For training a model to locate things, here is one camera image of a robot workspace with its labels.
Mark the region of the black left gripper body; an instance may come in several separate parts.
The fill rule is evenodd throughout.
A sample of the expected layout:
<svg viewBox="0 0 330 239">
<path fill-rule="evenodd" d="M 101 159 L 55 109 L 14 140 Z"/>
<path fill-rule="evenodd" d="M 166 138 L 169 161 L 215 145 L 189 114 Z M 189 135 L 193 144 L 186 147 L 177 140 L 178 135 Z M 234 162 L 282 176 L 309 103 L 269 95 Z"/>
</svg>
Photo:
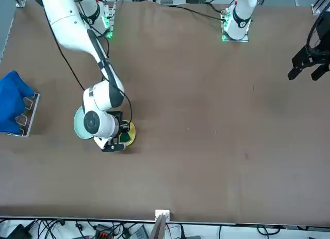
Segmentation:
<svg viewBox="0 0 330 239">
<path fill-rule="evenodd" d="M 329 55 L 329 11 L 319 15 L 316 23 L 319 44 L 313 48 L 315 56 Z"/>
</svg>

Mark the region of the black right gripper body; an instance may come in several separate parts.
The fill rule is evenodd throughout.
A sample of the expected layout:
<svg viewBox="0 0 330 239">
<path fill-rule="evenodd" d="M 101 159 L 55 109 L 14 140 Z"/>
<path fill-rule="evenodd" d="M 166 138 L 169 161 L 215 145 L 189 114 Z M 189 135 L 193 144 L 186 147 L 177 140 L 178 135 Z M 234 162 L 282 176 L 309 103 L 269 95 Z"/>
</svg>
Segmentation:
<svg viewBox="0 0 330 239">
<path fill-rule="evenodd" d="M 107 114 L 114 119 L 113 136 L 119 136 L 121 133 L 129 131 L 129 121 L 123 119 L 122 111 L 108 111 Z"/>
</svg>

